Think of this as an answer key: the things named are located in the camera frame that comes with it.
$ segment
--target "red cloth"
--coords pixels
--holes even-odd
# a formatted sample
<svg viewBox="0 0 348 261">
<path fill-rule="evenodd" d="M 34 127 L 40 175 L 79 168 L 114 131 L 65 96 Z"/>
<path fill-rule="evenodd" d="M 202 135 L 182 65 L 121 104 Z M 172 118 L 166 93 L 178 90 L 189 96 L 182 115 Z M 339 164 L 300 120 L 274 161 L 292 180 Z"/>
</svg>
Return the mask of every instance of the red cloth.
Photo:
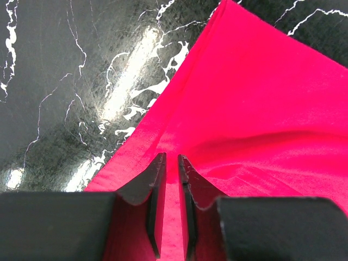
<svg viewBox="0 0 348 261">
<path fill-rule="evenodd" d="M 177 155 L 230 196 L 322 196 L 348 213 L 348 71 L 222 0 L 185 62 L 86 191 L 167 152 L 163 260 L 183 260 Z"/>
</svg>

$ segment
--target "pink fabric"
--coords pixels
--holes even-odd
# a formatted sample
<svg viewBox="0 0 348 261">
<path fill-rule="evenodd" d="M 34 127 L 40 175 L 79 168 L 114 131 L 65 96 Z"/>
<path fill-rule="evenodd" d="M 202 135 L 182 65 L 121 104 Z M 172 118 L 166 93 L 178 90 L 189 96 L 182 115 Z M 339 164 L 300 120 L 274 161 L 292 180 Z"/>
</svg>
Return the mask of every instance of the pink fabric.
<svg viewBox="0 0 348 261">
<path fill-rule="evenodd" d="M 348 213 L 348 71 L 222 0 L 171 83 L 86 191 L 167 152 L 163 260 L 183 260 L 177 155 L 230 196 L 322 196 Z"/>
</svg>

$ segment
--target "black plastic part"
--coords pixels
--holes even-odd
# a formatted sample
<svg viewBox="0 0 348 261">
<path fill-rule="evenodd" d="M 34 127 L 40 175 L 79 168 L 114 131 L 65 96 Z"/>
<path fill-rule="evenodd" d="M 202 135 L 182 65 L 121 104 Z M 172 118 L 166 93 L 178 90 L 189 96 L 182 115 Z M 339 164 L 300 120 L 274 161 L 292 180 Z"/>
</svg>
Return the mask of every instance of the black plastic part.
<svg viewBox="0 0 348 261">
<path fill-rule="evenodd" d="M 221 198 L 227 256 L 235 261 L 348 260 L 348 221 L 324 198 Z"/>
<path fill-rule="evenodd" d="M 116 192 L 0 194 L 0 260 L 156 260 L 166 155 Z"/>
<path fill-rule="evenodd" d="M 185 156 L 179 175 L 186 260 L 348 260 L 348 220 L 332 201 L 230 198 Z"/>
<path fill-rule="evenodd" d="M 214 207 L 215 200 L 226 194 L 198 174 L 187 157 L 179 155 L 178 161 L 185 258 L 219 260 L 222 256 L 226 260 L 220 219 Z"/>
</svg>

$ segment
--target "black marble surface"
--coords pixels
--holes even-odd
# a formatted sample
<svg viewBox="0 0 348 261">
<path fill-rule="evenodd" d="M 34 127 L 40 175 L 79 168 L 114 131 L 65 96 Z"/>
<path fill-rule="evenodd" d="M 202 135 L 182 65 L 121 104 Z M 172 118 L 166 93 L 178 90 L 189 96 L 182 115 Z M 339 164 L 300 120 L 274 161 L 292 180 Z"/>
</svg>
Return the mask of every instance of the black marble surface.
<svg viewBox="0 0 348 261">
<path fill-rule="evenodd" d="M 348 67 L 347 0 L 236 2 Z M 218 3 L 0 0 L 0 191 L 83 190 Z"/>
</svg>

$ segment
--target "marble countertop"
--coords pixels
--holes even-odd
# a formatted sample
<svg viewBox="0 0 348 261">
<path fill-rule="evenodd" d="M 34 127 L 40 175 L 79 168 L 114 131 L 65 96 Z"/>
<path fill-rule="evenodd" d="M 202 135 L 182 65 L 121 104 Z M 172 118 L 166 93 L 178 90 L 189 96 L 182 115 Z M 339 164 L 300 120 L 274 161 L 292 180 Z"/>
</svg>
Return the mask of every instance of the marble countertop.
<svg viewBox="0 0 348 261">
<path fill-rule="evenodd" d="M 347 0 L 236 2 L 348 67 Z M 163 92 L 218 3 L 0 0 L 0 191 L 83 190 Z"/>
</svg>

